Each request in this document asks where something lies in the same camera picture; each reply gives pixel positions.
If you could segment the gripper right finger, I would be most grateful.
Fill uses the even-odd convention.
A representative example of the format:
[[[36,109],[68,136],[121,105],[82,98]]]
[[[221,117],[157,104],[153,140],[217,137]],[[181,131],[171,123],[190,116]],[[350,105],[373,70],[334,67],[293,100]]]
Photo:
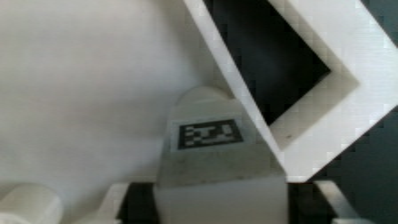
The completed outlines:
[[[288,184],[288,224],[373,224],[331,180]]]

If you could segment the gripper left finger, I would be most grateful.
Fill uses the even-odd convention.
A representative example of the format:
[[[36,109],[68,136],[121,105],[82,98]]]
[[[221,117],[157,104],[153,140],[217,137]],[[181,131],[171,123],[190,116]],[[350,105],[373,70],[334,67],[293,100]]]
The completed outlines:
[[[117,183],[110,186],[87,224],[158,224],[153,183]]]

